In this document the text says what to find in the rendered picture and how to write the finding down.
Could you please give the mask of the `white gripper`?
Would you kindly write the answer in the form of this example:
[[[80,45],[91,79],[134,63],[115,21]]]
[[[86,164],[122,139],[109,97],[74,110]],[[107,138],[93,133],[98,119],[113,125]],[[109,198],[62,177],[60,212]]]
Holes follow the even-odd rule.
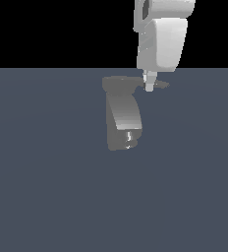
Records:
[[[153,91],[156,72],[174,72],[177,68],[187,27],[188,21],[180,18],[152,19],[144,27],[140,34],[137,68],[143,69],[147,92]]]

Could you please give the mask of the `grey faucet body with spout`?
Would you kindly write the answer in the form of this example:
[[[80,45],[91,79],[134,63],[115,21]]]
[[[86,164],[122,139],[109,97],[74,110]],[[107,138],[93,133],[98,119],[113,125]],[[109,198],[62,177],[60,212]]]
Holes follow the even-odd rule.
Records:
[[[112,76],[102,79],[106,92],[107,145],[110,151],[128,150],[138,144],[143,126],[133,93],[142,84],[140,77]]]

